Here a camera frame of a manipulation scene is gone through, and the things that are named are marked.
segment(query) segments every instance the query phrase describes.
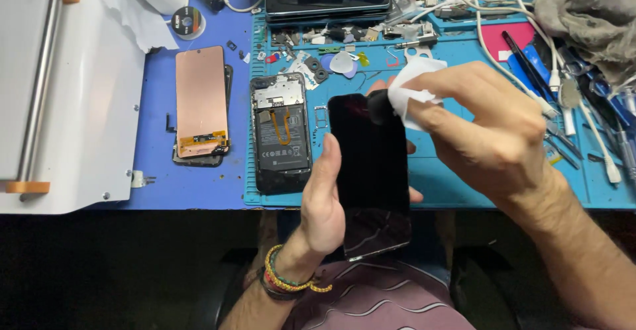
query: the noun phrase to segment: person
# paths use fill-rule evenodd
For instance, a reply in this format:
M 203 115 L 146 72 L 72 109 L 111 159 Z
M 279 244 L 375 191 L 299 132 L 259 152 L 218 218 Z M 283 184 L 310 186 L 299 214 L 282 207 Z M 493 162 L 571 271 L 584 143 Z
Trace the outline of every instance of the person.
M 371 90 L 386 87 L 378 81 Z M 408 103 L 439 159 L 531 237 L 578 325 L 636 329 L 636 266 L 547 162 L 539 105 L 481 62 L 424 73 L 404 87 L 455 98 L 473 113 L 469 122 L 429 102 Z M 320 287 L 333 288 L 282 301 L 268 295 L 264 287 L 274 290 L 271 282 L 256 280 L 220 328 L 473 329 L 452 308 L 446 284 L 409 264 L 375 258 L 321 266 L 345 235 L 336 188 L 340 148 L 329 133 L 322 145 L 303 192 L 300 225 L 277 252 L 274 268 L 288 282 L 307 282 L 315 273 Z M 412 189 L 411 201 L 421 202 L 421 194 Z

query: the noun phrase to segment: disassembled phone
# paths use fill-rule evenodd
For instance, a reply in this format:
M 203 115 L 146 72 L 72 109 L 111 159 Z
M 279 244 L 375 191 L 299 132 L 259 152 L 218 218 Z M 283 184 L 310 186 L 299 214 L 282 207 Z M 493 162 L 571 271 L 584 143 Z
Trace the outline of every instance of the disassembled phone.
M 230 108 L 230 93 L 232 92 L 232 76 L 234 68 L 229 64 L 225 65 L 225 100 L 226 110 Z M 170 131 L 169 122 L 166 122 L 166 131 Z M 182 159 L 177 155 L 177 138 L 174 138 L 174 146 L 172 147 L 172 161 L 177 165 L 184 166 L 201 166 L 201 167 L 217 167 L 223 162 L 223 155 L 208 155 L 195 158 Z
M 407 245 L 409 217 L 406 130 L 386 90 L 332 97 L 331 133 L 342 165 L 337 187 L 345 209 L 345 257 L 355 261 Z
M 177 53 L 177 156 L 222 155 L 230 149 L 223 47 Z
M 302 74 L 250 81 L 256 188 L 264 195 L 303 191 L 312 170 Z

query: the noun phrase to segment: tweezers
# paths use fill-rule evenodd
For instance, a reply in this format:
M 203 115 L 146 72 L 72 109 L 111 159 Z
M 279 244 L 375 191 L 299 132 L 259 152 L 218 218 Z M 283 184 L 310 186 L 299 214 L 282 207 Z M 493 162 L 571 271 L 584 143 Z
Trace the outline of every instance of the tweezers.
M 546 97 L 546 93 L 550 95 L 552 100 L 557 101 L 557 97 L 552 93 L 552 90 L 546 83 L 545 79 L 541 77 L 539 71 L 530 63 L 528 57 L 525 56 L 525 53 L 519 48 L 517 43 L 513 40 L 513 37 L 508 33 L 508 31 L 503 31 L 501 35 L 504 37 L 505 43 L 508 44 L 510 50 L 513 51 L 514 57 L 519 61 L 519 66 L 521 66 L 521 70 L 528 76 L 528 79 L 532 83 L 532 86 L 539 91 L 541 97 L 546 101 L 548 100 Z

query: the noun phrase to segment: black chair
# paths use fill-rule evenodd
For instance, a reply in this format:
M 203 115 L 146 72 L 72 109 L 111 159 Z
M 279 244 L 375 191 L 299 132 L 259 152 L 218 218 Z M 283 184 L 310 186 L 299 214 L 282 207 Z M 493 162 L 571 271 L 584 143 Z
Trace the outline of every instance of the black chair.
M 218 328 L 243 293 L 243 276 L 254 256 L 256 249 L 233 249 L 225 254 L 208 287 L 202 289 L 189 329 Z M 568 326 L 567 313 L 554 292 L 520 277 L 489 247 L 454 251 L 450 289 L 455 308 L 477 329 L 561 330 Z

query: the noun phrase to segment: beaded bracelet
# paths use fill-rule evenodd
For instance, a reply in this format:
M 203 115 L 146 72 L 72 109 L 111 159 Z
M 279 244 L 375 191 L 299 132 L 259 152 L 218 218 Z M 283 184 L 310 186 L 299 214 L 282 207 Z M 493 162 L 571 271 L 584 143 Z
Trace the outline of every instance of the beaded bracelet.
M 298 284 L 296 282 L 287 281 L 285 278 L 280 277 L 276 273 L 276 270 L 274 269 L 274 260 L 272 259 L 272 254 L 274 253 L 277 254 L 281 248 L 282 248 L 282 244 L 275 245 L 274 247 L 270 249 L 270 251 L 267 253 L 267 256 L 265 258 L 265 271 L 270 276 L 270 280 L 272 281 L 272 283 L 274 283 L 274 285 L 276 285 L 277 287 L 285 291 L 292 292 L 292 293 L 301 291 L 306 288 L 309 288 L 317 293 L 326 293 L 331 290 L 332 288 L 331 285 L 325 288 L 317 287 L 316 284 L 318 284 L 319 281 L 316 278 L 311 278 L 306 283 Z

